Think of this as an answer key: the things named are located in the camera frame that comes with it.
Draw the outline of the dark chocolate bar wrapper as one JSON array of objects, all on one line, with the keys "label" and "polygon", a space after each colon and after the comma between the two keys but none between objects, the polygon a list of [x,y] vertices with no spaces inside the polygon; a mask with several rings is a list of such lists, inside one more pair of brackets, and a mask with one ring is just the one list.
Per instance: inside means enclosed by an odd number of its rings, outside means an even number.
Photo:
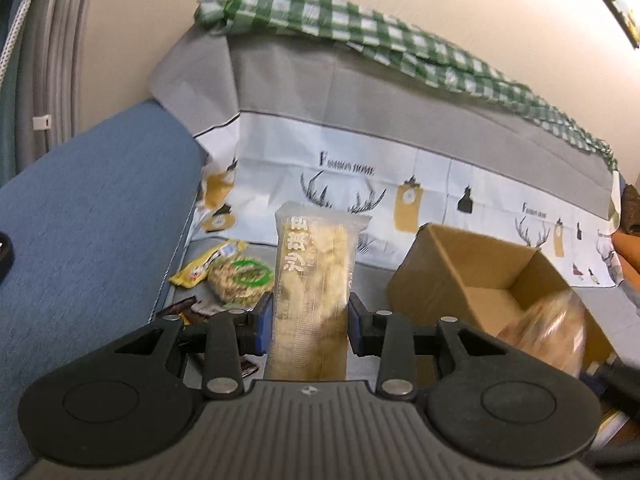
[{"label": "dark chocolate bar wrapper", "polygon": [[[177,315],[183,320],[184,324],[198,326],[207,324],[214,315],[222,312],[226,312],[226,309],[218,307],[216,304],[204,304],[202,300],[191,296],[170,304],[164,310],[161,310],[158,316],[167,318],[169,315]],[[240,357],[240,364],[243,378],[253,376],[259,370],[259,365],[247,359],[246,356]]]}]

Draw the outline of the round seed cake green label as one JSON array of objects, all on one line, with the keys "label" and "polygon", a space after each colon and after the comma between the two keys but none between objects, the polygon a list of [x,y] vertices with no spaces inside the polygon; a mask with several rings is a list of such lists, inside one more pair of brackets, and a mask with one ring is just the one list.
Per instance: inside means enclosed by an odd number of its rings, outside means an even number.
[{"label": "round seed cake green label", "polygon": [[207,281],[223,304],[252,308],[272,291],[274,273],[262,260],[234,257],[210,270]]}]

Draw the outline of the yellow candy bar wrapper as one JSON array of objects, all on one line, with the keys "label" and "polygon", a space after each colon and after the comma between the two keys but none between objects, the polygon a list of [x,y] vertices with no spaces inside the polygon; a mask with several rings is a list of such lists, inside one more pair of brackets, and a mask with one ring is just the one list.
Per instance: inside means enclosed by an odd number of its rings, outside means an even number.
[{"label": "yellow candy bar wrapper", "polygon": [[169,279],[169,283],[185,289],[194,288],[208,277],[215,266],[242,254],[247,247],[247,242],[242,240],[226,240],[190,261]]}]

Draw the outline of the clear bag of cookies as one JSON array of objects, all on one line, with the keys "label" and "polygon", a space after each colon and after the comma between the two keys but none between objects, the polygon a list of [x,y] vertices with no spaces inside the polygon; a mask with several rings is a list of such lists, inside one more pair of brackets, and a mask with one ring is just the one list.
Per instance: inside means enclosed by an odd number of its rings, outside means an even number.
[{"label": "clear bag of cookies", "polygon": [[549,295],[508,324],[497,338],[578,377],[587,339],[584,304],[570,290]]}]

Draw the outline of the white sachima cake packet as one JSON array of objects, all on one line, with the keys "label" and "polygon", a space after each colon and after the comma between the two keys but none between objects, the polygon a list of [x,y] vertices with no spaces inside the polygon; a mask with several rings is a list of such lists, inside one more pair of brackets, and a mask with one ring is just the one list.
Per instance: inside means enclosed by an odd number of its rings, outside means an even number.
[{"label": "white sachima cake packet", "polygon": [[347,304],[366,214],[283,204],[265,378],[335,382],[346,377]]}]

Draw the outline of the brown cardboard box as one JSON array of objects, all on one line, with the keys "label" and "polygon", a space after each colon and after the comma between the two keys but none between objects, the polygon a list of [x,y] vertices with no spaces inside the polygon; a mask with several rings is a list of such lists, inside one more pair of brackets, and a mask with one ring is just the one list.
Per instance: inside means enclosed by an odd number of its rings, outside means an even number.
[{"label": "brown cardboard box", "polygon": [[[497,337],[538,300],[566,290],[574,292],[538,249],[427,223],[416,233],[386,294],[392,309],[416,325],[452,316]],[[587,339],[580,373],[613,352],[582,303]]]}]

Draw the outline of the orange cushion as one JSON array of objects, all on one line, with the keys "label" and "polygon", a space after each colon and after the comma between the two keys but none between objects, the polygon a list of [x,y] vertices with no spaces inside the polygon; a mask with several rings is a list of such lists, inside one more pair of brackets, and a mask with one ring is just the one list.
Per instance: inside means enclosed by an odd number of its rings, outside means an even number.
[{"label": "orange cushion", "polygon": [[640,237],[617,230],[612,235],[612,242],[622,265],[624,279],[640,289]]}]

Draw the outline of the grey deer print sofa cover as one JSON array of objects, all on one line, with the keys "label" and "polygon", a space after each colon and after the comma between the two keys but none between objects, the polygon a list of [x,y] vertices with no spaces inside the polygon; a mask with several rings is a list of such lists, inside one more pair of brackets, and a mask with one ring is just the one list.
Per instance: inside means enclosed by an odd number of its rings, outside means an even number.
[{"label": "grey deer print sofa cover", "polygon": [[495,105],[423,88],[341,46],[190,30],[152,97],[204,150],[191,237],[277,240],[287,202],[370,220],[358,259],[395,270],[416,231],[453,226],[539,249],[588,306],[592,358],[634,317],[612,244],[620,178]]}]

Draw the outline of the grey curtain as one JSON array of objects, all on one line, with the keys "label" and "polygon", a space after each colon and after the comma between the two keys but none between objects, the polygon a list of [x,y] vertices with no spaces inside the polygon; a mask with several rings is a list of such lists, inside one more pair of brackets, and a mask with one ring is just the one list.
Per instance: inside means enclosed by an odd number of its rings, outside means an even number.
[{"label": "grey curtain", "polygon": [[1,0],[1,181],[80,131],[89,0]]}]

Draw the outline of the green checkered cloth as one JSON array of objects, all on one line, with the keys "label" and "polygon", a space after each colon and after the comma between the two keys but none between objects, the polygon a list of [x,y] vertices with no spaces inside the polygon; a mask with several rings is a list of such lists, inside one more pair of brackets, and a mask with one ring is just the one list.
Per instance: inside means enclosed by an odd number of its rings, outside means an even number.
[{"label": "green checkered cloth", "polygon": [[211,34],[284,32],[332,41],[427,87],[502,106],[573,148],[618,169],[612,148],[573,118],[481,58],[388,15],[348,0],[198,0],[194,23]]}]

